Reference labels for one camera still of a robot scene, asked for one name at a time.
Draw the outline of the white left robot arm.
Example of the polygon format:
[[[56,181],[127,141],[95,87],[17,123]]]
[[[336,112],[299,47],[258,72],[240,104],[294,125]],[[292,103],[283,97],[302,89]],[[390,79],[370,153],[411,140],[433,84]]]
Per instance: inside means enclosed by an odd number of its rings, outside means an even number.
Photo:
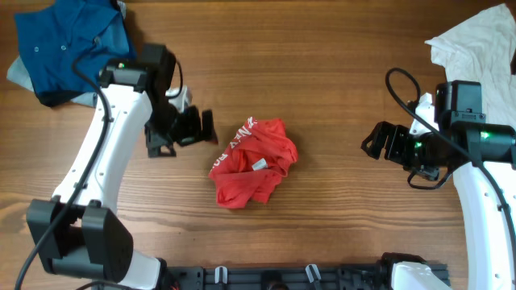
[[[96,112],[70,168],[51,198],[34,200],[27,225],[34,241],[29,259],[49,274],[86,280],[90,287],[175,289],[167,263],[134,248],[117,215],[123,174],[139,134],[148,154],[214,142],[209,110],[178,106],[169,94],[181,66],[163,60],[112,59],[95,88]]]

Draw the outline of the red t-shirt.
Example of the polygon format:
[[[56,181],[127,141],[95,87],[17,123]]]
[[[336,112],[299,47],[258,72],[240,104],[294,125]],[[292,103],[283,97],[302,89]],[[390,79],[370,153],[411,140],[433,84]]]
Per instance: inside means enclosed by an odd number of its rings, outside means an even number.
[[[298,150],[281,119],[248,118],[210,170],[217,205],[242,209],[250,201],[268,203],[297,161]]]

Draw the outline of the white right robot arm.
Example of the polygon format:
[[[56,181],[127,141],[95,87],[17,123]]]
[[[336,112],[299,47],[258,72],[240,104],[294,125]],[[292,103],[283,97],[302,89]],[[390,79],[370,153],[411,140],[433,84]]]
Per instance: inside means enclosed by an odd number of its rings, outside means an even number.
[[[376,124],[362,142],[410,178],[439,189],[452,179],[464,217],[471,289],[515,287],[515,132],[510,126],[454,122],[416,135],[404,126]]]

